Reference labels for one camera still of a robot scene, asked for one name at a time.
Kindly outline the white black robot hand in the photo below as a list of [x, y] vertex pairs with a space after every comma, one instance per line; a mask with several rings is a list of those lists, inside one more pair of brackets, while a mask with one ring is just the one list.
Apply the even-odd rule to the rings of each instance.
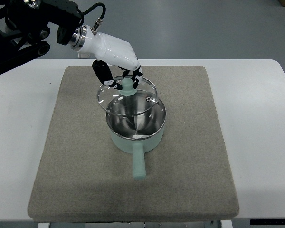
[[126, 77], [133, 72], [133, 89], [140, 84], [143, 72], [138, 58], [129, 42], [101, 32], [93, 32], [90, 26], [82, 25], [75, 30], [69, 42], [71, 48], [79, 54], [93, 54], [96, 60], [92, 69], [98, 80], [108, 87], [122, 90], [121, 84], [113, 79], [109, 65], [117, 66]]

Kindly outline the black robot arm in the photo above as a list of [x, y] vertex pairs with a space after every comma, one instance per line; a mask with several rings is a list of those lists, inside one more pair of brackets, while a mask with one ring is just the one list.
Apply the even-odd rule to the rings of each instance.
[[57, 42], [66, 45], [83, 24], [84, 15], [70, 0], [0, 0], [0, 75], [45, 55], [48, 23], [58, 25]]

